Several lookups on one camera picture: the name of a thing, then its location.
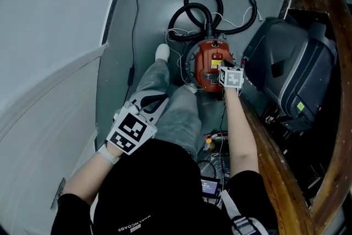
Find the metal bracket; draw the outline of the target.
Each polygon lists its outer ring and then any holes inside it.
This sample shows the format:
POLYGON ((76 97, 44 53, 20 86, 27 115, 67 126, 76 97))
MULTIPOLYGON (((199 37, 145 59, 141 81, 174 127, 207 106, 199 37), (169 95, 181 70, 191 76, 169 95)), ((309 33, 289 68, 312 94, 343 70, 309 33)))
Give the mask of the metal bracket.
POLYGON ((52 205, 51 205, 51 210, 54 211, 54 212, 57 212, 58 199, 63 194, 63 189, 64 189, 65 184, 66 184, 66 179, 62 178, 62 180, 61 180, 61 182, 60 182, 60 184, 58 186, 58 189, 56 191, 56 194, 54 196, 54 199, 52 201, 52 205))

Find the person's grey trousers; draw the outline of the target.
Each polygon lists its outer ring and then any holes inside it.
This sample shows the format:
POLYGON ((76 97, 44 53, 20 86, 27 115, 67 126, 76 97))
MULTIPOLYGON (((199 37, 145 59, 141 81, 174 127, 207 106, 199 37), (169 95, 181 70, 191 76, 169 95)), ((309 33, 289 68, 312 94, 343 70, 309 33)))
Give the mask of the person's grey trousers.
POLYGON ((136 92, 156 90, 169 95, 168 104, 156 124, 155 138, 181 146, 196 160, 199 151, 197 138, 201 130, 196 94, 183 85, 176 88, 169 83, 167 62, 158 59, 143 75, 136 92))

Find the person's right forearm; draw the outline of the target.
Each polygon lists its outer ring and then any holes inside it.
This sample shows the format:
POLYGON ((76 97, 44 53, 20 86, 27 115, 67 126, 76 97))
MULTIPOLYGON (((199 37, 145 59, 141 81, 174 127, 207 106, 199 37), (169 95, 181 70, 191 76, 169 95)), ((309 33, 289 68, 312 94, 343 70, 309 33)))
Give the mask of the person's right forearm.
POLYGON ((257 146, 246 119, 237 91, 225 88, 224 92, 230 157, 230 175, 243 171, 259 172, 257 146))

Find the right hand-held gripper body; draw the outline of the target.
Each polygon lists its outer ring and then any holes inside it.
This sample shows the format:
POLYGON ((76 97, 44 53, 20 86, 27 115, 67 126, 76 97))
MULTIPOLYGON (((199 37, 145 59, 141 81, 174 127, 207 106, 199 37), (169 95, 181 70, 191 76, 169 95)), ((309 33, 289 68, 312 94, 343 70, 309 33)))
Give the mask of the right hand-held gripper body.
POLYGON ((219 84, 224 88, 242 88, 244 69, 234 63, 223 60, 219 68, 219 84))

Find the wooden staircase railing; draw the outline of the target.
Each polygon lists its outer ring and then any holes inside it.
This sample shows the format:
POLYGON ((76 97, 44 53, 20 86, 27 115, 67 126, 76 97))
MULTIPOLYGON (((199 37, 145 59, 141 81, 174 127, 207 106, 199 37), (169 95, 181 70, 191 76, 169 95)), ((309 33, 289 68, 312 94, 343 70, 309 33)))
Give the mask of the wooden staircase railing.
POLYGON ((328 14, 337 41, 341 99, 334 151, 322 185, 311 207, 270 133, 250 104, 246 117, 258 148, 259 169, 275 209, 280 235, 322 235, 352 187, 352 15, 345 0, 285 0, 282 11, 304 8, 328 14))

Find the small yellow capped bottle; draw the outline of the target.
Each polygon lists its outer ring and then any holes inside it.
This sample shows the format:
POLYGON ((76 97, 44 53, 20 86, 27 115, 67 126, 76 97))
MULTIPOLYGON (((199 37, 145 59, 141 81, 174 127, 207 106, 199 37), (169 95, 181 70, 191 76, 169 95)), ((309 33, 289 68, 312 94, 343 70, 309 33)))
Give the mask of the small yellow capped bottle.
POLYGON ((211 138, 207 138, 205 140, 203 150, 207 152, 212 152, 214 149, 215 149, 215 142, 211 138))

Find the white wristband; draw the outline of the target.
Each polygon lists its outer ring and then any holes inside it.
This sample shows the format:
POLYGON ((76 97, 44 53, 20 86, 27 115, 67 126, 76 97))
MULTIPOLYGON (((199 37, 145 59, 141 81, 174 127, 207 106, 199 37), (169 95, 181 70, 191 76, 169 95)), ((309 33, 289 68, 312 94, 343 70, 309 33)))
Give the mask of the white wristband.
POLYGON ((97 151, 100 155, 102 155, 108 162, 110 162, 112 165, 115 165, 119 160, 120 156, 115 156, 112 154, 106 144, 103 144, 97 151))

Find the black floor cleaning machine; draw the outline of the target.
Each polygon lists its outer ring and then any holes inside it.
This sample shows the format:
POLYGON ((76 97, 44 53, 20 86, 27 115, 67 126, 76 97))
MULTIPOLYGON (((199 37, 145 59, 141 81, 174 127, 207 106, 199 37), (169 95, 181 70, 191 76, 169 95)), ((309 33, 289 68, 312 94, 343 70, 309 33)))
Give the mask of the black floor cleaning machine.
POLYGON ((291 132, 310 129, 323 104, 338 58, 326 30, 268 18, 243 53, 247 81, 276 104, 291 132))

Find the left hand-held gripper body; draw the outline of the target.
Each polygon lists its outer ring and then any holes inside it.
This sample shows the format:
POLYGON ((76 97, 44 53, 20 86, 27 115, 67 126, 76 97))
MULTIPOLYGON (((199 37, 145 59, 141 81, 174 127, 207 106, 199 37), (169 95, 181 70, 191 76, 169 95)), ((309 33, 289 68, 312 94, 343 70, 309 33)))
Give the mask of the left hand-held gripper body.
POLYGON ((157 115, 148 113, 142 99, 133 97, 115 117, 106 141, 131 155, 157 132, 157 115))

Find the small screen device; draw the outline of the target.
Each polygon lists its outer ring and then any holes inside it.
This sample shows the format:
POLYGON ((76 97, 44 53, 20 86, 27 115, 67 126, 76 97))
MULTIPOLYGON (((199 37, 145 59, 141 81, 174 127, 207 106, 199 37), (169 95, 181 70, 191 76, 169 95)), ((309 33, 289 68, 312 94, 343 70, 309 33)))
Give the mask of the small screen device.
POLYGON ((201 176, 201 185, 203 197, 211 199, 218 198, 219 179, 201 176))

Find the person's black shirt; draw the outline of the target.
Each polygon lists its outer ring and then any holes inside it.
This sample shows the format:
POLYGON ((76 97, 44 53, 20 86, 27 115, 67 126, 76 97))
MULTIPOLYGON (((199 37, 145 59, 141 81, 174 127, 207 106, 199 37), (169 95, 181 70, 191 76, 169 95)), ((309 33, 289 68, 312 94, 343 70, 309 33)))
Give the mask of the person's black shirt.
POLYGON ((203 200, 200 169, 180 146, 151 139, 120 156, 92 203, 62 194, 51 235, 233 235, 224 207, 203 200))

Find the red vacuum cleaner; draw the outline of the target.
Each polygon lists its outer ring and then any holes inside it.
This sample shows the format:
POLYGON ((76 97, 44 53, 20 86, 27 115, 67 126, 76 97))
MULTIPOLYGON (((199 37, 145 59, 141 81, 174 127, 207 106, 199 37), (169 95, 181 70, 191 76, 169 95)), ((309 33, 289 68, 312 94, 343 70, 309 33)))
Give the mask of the red vacuum cleaner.
POLYGON ((221 92, 219 69, 224 60, 233 61, 224 40, 205 39, 190 42, 184 50, 184 66, 188 78, 198 89, 221 92))

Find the person's left forearm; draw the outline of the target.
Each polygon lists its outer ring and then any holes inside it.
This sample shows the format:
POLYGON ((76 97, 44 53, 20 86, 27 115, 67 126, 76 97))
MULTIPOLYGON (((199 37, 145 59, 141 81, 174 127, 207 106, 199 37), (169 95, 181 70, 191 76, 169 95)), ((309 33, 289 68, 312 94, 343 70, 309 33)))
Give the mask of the person's left forearm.
POLYGON ((94 153, 66 182, 63 194, 73 194, 89 205, 114 164, 100 152, 94 153))

